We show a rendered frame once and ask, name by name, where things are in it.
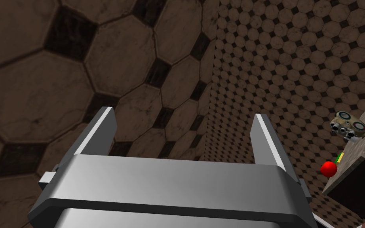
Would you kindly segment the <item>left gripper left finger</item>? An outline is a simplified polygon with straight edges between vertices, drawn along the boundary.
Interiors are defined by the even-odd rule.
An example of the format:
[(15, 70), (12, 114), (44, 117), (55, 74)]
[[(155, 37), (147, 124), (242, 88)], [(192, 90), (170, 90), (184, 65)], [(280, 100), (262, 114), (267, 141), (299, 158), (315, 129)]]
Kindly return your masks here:
[(74, 154), (107, 156), (117, 127), (114, 109), (102, 107), (80, 136)]

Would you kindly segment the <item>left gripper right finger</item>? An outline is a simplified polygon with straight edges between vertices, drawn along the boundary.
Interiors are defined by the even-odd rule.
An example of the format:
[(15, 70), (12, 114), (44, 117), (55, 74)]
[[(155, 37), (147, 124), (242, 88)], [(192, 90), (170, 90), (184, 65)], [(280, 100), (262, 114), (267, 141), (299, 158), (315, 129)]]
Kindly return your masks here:
[(250, 139), (256, 164), (275, 165), (287, 171), (287, 154), (267, 115), (254, 115)]

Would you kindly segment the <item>red apple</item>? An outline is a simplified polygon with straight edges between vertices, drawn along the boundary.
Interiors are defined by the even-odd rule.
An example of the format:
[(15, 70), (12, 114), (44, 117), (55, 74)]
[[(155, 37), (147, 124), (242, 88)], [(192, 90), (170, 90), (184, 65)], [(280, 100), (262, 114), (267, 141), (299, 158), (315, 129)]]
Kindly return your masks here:
[(333, 177), (336, 172), (337, 172), (337, 165), (331, 161), (327, 161), (325, 162), (321, 168), (320, 168), (320, 173), (327, 177), (327, 178), (330, 178), (330, 177)]

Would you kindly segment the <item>beige alarm clock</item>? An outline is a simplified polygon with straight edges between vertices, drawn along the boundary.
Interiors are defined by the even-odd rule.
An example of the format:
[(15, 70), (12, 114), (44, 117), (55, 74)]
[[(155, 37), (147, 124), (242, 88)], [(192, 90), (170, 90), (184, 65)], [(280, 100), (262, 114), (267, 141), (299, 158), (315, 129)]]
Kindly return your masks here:
[(338, 111), (330, 122), (332, 133), (344, 136), (344, 139), (357, 142), (365, 137), (365, 124), (359, 118), (345, 111)]

